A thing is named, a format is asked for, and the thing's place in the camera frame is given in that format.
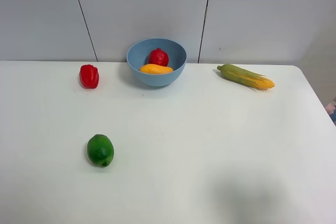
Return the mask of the yellow mango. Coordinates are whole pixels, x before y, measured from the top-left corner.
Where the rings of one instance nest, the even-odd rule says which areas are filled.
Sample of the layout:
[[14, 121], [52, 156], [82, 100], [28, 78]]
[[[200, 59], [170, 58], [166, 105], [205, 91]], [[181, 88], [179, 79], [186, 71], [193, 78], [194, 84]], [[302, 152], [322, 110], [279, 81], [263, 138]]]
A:
[[173, 72], [173, 69], [171, 67], [165, 67], [156, 64], [146, 64], [143, 65], [139, 71], [146, 74], [168, 74]]

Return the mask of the light blue bowl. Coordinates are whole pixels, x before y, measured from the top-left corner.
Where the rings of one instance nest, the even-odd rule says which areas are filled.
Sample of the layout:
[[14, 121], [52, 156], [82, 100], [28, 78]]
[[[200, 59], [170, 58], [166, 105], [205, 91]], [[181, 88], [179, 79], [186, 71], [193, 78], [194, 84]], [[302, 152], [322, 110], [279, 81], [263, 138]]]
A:
[[[170, 73], [151, 74], [140, 71], [149, 59], [150, 52], [162, 49], [169, 57]], [[152, 87], [164, 87], [174, 82], [184, 70], [187, 60], [185, 49], [178, 43], [162, 38], [146, 39], [134, 44], [127, 53], [127, 63], [136, 79]]]

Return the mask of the red pomegranate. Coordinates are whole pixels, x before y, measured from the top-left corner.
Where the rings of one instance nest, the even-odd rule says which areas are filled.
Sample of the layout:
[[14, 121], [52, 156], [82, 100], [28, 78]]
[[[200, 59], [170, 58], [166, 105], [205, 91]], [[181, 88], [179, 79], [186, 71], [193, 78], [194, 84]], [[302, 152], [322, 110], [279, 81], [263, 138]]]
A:
[[167, 67], [169, 64], [168, 54], [160, 48], [156, 48], [150, 52], [148, 56], [148, 64], [155, 64]]

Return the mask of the red bell pepper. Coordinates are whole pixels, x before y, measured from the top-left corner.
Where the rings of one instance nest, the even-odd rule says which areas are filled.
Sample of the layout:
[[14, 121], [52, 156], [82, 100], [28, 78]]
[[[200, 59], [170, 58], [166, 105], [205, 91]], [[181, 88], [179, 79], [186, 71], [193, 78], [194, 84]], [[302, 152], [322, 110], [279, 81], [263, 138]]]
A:
[[83, 65], [80, 68], [79, 80], [86, 89], [95, 89], [99, 83], [98, 68], [93, 65]]

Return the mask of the green lime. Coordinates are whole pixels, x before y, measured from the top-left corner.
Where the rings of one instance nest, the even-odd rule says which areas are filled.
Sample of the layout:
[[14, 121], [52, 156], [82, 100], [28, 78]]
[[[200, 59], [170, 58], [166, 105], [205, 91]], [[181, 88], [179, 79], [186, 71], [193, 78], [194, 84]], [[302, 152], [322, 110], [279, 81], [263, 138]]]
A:
[[96, 166], [108, 167], [114, 158], [114, 147], [103, 134], [94, 135], [87, 143], [87, 156]]

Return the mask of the corn cob with husk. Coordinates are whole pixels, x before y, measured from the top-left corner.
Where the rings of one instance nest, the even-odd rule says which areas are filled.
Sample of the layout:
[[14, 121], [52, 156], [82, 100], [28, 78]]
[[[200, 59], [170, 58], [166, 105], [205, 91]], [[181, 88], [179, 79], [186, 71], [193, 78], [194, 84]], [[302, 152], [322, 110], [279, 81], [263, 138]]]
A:
[[265, 76], [251, 72], [231, 64], [217, 66], [223, 78], [239, 83], [249, 88], [266, 91], [275, 87], [275, 84]]

